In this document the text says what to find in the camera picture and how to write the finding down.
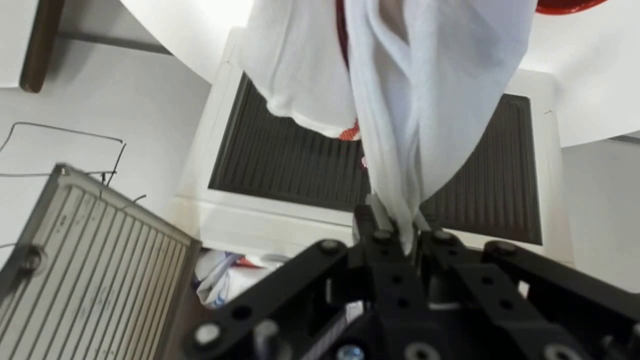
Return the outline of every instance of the red object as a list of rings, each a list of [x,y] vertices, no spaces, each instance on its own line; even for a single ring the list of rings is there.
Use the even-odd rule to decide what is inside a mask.
[[[564,16],[585,12],[605,0],[538,0],[538,12],[549,16]]]

